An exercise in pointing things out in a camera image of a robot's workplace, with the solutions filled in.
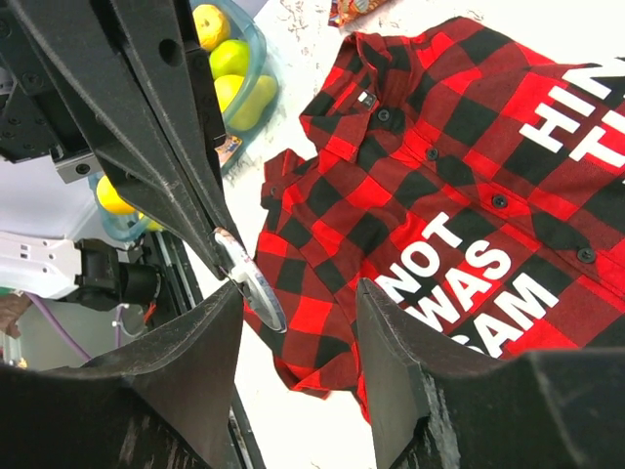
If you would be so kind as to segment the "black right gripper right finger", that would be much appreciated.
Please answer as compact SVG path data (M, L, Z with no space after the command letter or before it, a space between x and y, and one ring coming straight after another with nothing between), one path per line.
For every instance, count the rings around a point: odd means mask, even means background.
M624 352L499 361L357 286L357 329L380 468L620 468Z

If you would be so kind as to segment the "clear round sticker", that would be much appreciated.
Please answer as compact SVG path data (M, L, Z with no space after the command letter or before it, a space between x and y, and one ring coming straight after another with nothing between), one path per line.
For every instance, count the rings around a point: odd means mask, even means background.
M287 330L286 316L279 300L244 246L224 228L216 228L212 239L221 262L220 271L237 286L266 327L284 333Z

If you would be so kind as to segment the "red black plaid shirt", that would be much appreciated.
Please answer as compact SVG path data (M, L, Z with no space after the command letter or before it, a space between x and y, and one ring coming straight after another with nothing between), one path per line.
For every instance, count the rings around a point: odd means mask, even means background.
M558 64L457 17L356 32L265 165L252 314L291 390L366 405L356 286L494 359L624 343L624 62Z

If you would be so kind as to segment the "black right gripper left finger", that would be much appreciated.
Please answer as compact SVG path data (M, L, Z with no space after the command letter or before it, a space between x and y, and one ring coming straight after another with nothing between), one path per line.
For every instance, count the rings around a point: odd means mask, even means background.
M1 369L5 468L219 468L242 329L221 287L79 367Z

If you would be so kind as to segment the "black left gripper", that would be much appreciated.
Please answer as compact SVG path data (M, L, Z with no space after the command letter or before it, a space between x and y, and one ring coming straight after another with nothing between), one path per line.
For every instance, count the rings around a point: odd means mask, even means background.
M102 169L216 277L214 231L238 231L217 147L225 126L187 1L1 3L1 158Z

